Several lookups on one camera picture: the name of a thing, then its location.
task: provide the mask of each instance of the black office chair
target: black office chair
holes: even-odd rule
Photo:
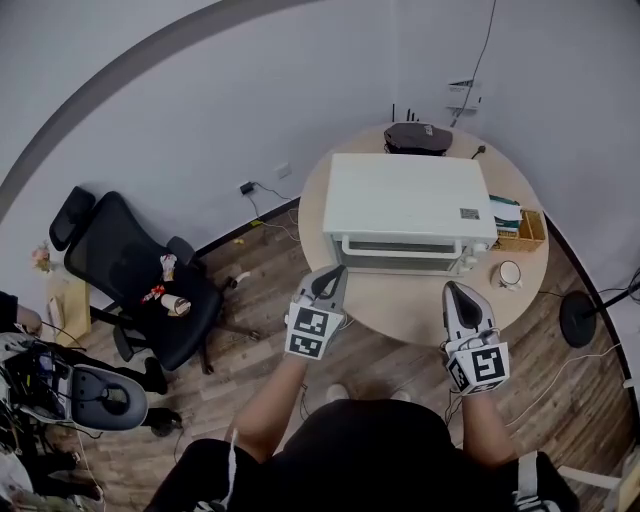
[[[175,370],[195,352],[202,371],[213,373],[207,359],[207,337],[214,327],[258,340],[255,331],[224,323],[222,292],[233,285],[228,278],[218,289],[205,275],[205,266],[191,246],[179,237],[166,247],[140,227],[124,199],[108,192],[95,207],[95,197],[75,187],[55,220],[49,236],[58,250],[67,249],[64,266],[73,275],[108,295],[121,308],[118,315],[91,308],[91,316],[115,325],[114,338],[125,361],[150,348],[166,370]],[[162,281],[160,257],[177,257],[174,280]],[[160,300],[142,303],[151,289],[163,284],[166,293],[184,297],[191,310],[170,317]]]

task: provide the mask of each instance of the flower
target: flower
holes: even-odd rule
[[[51,253],[46,240],[31,253],[31,259],[33,260],[34,268],[47,274],[51,272]]]

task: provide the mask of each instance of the white toaster oven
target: white toaster oven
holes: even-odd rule
[[[475,160],[335,154],[323,232],[352,272],[460,276],[498,238]]]

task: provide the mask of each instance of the chair headrest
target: chair headrest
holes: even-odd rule
[[[74,187],[49,227],[49,238],[58,251],[64,251],[73,237],[86,227],[96,197],[80,187]]]

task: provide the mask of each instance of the round wooden table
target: round wooden table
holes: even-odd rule
[[[309,176],[300,198],[298,222],[302,249],[311,270],[334,263],[322,235],[331,155],[384,153],[383,134],[389,126],[368,129],[330,151]],[[531,185],[504,155],[473,135],[446,129],[453,132],[453,144],[447,156],[471,158],[478,146],[484,144],[487,147],[486,153],[476,159],[482,167],[490,194],[514,199],[526,209],[543,211]],[[546,240],[534,252],[490,251],[471,272],[454,279],[471,286],[489,301],[496,324],[501,329],[524,313],[540,289],[549,256],[546,224],[544,228]],[[515,261],[522,270],[523,287],[517,292],[496,290],[489,283],[493,268],[505,260]],[[437,346],[447,339],[442,318],[442,288],[450,279],[351,272],[344,309],[358,322],[390,338]]]

